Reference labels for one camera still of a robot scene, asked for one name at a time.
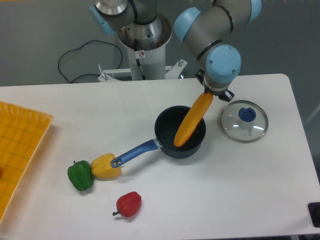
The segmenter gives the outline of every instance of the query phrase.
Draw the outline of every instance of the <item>green bell pepper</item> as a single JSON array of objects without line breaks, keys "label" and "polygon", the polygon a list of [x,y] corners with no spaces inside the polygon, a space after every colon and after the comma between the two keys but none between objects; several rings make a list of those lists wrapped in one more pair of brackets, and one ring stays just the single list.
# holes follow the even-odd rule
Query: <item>green bell pepper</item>
[{"label": "green bell pepper", "polygon": [[73,165],[68,168],[67,173],[71,183],[78,191],[85,191],[94,184],[90,163],[85,160],[73,161]]}]

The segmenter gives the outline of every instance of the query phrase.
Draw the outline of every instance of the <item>blue pan handle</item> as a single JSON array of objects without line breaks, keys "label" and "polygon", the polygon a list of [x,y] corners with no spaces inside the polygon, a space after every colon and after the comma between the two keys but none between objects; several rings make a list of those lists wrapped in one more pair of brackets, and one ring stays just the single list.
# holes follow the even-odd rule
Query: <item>blue pan handle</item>
[{"label": "blue pan handle", "polygon": [[121,165],[129,162],[130,160],[138,157],[143,153],[159,149],[160,146],[161,144],[157,139],[151,139],[149,141],[146,141],[140,144],[139,146],[136,146],[135,148],[113,159],[111,161],[111,167],[118,168]]}]

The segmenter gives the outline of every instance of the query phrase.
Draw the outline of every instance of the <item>yellow corn toy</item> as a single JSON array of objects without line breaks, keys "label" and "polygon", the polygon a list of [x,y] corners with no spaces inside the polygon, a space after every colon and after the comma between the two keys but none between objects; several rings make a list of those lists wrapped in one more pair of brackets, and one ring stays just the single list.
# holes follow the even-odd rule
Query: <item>yellow corn toy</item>
[{"label": "yellow corn toy", "polygon": [[174,146],[181,147],[189,140],[213,99],[214,96],[211,93],[204,92],[195,100],[175,134]]},{"label": "yellow corn toy", "polygon": [[115,158],[112,153],[97,157],[91,163],[92,174],[99,179],[115,178],[121,174],[121,167],[111,167],[111,161]]}]

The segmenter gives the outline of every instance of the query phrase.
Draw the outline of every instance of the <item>black cable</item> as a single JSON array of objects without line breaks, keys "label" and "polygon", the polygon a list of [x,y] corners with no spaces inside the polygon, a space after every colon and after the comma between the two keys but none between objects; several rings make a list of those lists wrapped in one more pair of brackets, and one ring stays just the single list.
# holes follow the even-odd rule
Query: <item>black cable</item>
[{"label": "black cable", "polygon": [[230,21],[230,33],[232,33],[232,31],[234,29],[234,20],[231,16],[230,12],[224,6],[218,5],[217,7],[221,8],[225,12],[225,14],[228,16],[229,21]]},{"label": "black cable", "polygon": [[61,72],[61,70],[60,70],[60,61],[61,61],[61,59],[62,59],[66,54],[68,54],[68,53],[70,53],[70,52],[73,52],[73,51],[80,50],[80,49],[82,49],[85,45],[87,45],[87,44],[89,44],[89,43],[103,43],[103,44],[108,44],[108,45],[112,45],[112,46],[116,47],[116,48],[120,51],[120,55],[121,55],[120,63],[119,63],[119,65],[118,65],[118,67],[117,67],[116,69],[120,68],[120,66],[121,66],[121,64],[122,64],[123,54],[122,54],[122,51],[121,51],[120,47],[118,47],[117,45],[115,45],[115,44],[113,44],[113,43],[111,43],[111,42],[101,41],[101,40],[90,40],[90,41],[87,41],[87,42],[86,42],[85,44],[83,44],[82,46],[65,52],[65,53],[60,57],[60,59],[59,59],[59,61],[58,61],[58,71],[59,71],[59,73],[67,80],[67,82],[68,82],[69,84],[78,83],[78,82],[75,82],[75,81],[78,80],[79,78],[84,77],[84,76],[100,76],[100,74],[85,73],[85,74],[82,74],[82,75],[80,75],[80,76],[77,76],[76,78],[74,78],[74,79],[72,79],[72,80],[70,81],[70,80]]},{"label": "black cable", "polygon": [[[134,39],[134,43],[133,43],[133,50],[136,52],[138,50],[137,48],[137,44],[138,44],[138,39]],[[145,75],[145,72],[141,66],[141,63],[140,63],[140,59],[139,58],[136,58],[135,59],[136,61],[136,64],[138,65],[139,69],[140,69],[140,73],[141,73],[141,76],[142,76],[142,80],[147,80],[146,78],[146,75]]]},{"label": "black cable", "polygon": [[208,46],[206,46],[196,57],[196,61],[199,61],[199,59],[210,49],[212,48],[214,45],[221,43],[222,40],[221,39],[217,39],[215,41],[213,41],[212,43],[210,43]]}]

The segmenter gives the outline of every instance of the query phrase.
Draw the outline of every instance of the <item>white table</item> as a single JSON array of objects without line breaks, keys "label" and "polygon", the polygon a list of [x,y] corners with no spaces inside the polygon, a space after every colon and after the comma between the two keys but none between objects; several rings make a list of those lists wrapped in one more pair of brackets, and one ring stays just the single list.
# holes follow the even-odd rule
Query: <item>white table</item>
[{"label": "white table", "polygon": [[[269,129],[243,144],[220,130],[228,104],[213,100],[205,139],[193,156],[175,160],[161,150],[126,163],[116,180],[95,181],[87,194],[70,183],[73,161],[116,156],[155,138],[157,116],[191,106],[196,79],[0,87],[0,101],[54,115],[52,126],[3,224],[4,239],[182,240],[318,233],[308,203],[320,185],[289,79],[238,76],[234,100],[267,113]],[[113,216],[117,199],[142,196],[136,217]]]}]

